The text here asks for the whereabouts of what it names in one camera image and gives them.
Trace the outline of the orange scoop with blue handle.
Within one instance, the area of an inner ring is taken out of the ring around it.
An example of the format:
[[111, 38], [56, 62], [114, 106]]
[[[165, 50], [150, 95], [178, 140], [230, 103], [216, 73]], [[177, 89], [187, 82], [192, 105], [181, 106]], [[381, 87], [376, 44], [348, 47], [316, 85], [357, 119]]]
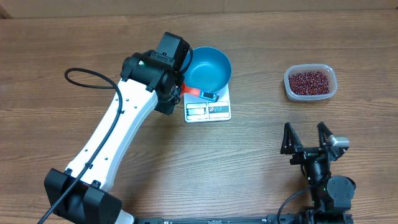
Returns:
[[219, 100], [219, 96], [216, 93], [210, 91], [204, 91], [197, 88], [192, 88], [186, 86], [185, 83], [182, 84], [182, 94], [188, 93], [190, 95], [202, 98], [204, 100], [208, 100], [211, 102], [217, 102]]

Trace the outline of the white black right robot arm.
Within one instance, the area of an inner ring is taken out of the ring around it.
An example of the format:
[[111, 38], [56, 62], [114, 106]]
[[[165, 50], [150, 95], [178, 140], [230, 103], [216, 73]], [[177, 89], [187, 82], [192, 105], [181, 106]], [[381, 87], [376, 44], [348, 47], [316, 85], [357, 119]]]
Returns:
[[[280, 206], [277, 223], [353, 223], [346, 212], [356, 189], [349, 177], [331, 174], [331, 163], [337, 161], [349, 149], [349, 139], [333, 134], [321, 122], [317, 125], [319, 146], [305, 147], [290, 123], [284, 125], [281, 154], [291, 155], [290, 163], [299, 165], [308, 187], [293, 194]], [[283, 208], [295, 197], [310, 192], [312, 206], [305, 207], [296, 215], [282, 214]]]

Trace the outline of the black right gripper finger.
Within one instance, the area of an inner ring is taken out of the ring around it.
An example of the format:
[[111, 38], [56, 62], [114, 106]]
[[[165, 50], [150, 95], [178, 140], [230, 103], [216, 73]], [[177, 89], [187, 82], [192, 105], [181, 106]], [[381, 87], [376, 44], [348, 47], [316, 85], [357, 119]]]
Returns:
[[297, 133], [295, 132], [292, 125], [288, 122], [284, 124], [284, 137], [280, 149], [281, 154], [295, 154], [303, 150], [303, 144], [301, 143]]
[[324, 122], [320, 122], [317, 124], [318, 128], [318, 138], [320, 146], [324, 146], [326, 144], [326, 140], [333, 134], [326, 126]]

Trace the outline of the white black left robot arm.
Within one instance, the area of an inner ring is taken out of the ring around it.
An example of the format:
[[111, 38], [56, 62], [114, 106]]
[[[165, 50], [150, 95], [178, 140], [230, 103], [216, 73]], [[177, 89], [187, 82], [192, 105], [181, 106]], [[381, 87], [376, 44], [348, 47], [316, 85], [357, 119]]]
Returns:
[[51, 169], [44, 187], [55, 214], [73, 223], [135, 223], [110, 194], [120, 163], [137, 130], [154, 110], [172, 114], [180, 101], [184, 65], [193, 50], [182, 37], [165, 32], [156, 50], [134, 53], [122, 65], [116, 94], [93, 135], [61, 172]]

